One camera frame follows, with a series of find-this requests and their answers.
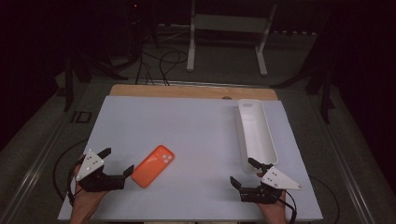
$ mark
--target orange phone case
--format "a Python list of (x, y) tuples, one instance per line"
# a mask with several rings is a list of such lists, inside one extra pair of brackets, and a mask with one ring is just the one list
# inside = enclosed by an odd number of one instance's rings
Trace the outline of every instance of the orange phone case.
[(134, 169), (131, 178), (142, 188), (147, 187), (175, 159), (175, 154), (164, 146), (156, 147)]

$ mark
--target white table surface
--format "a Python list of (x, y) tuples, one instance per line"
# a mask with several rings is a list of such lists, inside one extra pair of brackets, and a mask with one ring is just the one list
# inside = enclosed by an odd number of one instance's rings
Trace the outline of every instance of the white table surface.
[[(322, 219), (286, 112), (280, 101), (263, 101), (279, 162), (276, 168), (303, 190), (289, 190), (297, 220)], [(170, 165), (145, 189), (129, 177), (125, 189), (107, 194), (92, 219), (104, 221), (259, 221), (254, 203), (240, 202), (230, 175), (243, 187), (260, 179), (242, 168), (235, 112), (237, 101), (190, 98), (107, 96), (85, 151), (112, 153), (107, 175), (137, 165), (158, 145), (175, 153)], [(66, 199), (60, 220), (70, 218)], [(291, 211), (287, 209), (287, 218)]]

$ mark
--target dark background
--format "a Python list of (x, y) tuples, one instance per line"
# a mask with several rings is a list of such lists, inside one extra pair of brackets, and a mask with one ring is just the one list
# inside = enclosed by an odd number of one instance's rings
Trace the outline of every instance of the dark background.
[[(70, 39), (84, 42), (86, 50), (96, 52), (99, 58), (108, 54), (99, 26), (90, 25), (100, 24), (95, 23), (92, 2), (1, 1), (0, 148), (58, 90), (54, 77), (64, 70), (64, 55)], [(235, 6), (222, 2), (224, 0), (203, 0), (197, 10), (242, 16), (261, 13), (259, 7), (251, 7), (248, 3), (235, 11)], [(154, 3), (157, 22), (189, 24), (189, 1)], [(333, 84), (340, 89), (394, 191), (395, 7), (391, 1), (357, 1), (342, 5), (282, 1), (272, 26), (272, 31), (287, 31), (289, 35), (294, 31), (322, 34), (307, 59), (308, 65), (320, 64), (319, 59), (337, 49), (332, 58)], [(66, 35), (70, 30), (74, 35)]]

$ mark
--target white tray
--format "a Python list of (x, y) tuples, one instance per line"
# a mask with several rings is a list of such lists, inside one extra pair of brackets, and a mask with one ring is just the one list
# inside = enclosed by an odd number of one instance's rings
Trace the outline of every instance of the white tray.
[(248, 163), (248, 158), (264, 164), (276, 164), (276, 149), (262, 102), (239, 100), (235, 119), (244, 171), (248, 174), (258, 172)]

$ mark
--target wooden edge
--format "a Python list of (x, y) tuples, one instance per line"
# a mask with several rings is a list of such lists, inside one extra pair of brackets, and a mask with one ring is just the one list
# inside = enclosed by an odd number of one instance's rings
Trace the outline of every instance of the wooden edge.
[(274, 90), (233, 88), (233, 87), (198, 87), (198, 86), (146, 86), (116, 84), (110, 91), (113, 96), (147, 96), (179, 97), (206, 99), (258, 99), (278, 100)]

